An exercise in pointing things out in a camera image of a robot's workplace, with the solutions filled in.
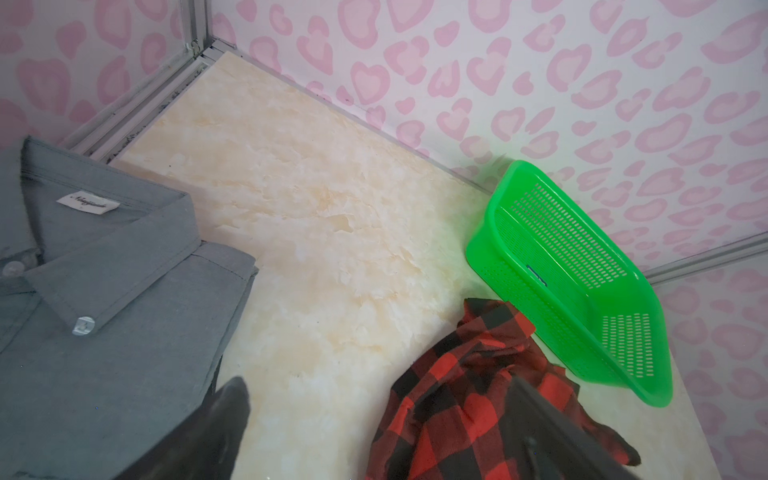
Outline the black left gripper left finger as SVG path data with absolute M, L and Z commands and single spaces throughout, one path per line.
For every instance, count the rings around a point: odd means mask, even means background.
M 234 377 L 119 479 L 229 479 L 250 414 L 243 378 Z

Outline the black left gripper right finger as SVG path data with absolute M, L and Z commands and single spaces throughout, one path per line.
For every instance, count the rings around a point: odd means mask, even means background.
M 515 379 L 506 396 L 511 453 L 521 479 L 634 479 L 636 476 L 528 382 Z

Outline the red black plaid shirt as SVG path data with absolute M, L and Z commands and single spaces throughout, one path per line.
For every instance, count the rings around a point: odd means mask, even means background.
M 592 419 L 579 386 L 533 339 L 535 327 L 513 304 L 468 298 L 450 333 L 392 385 L 372 441 L 368 479 L 517 479 L 508 394 L 525 381 L 614 462 L 637 466 L 639 452 Z

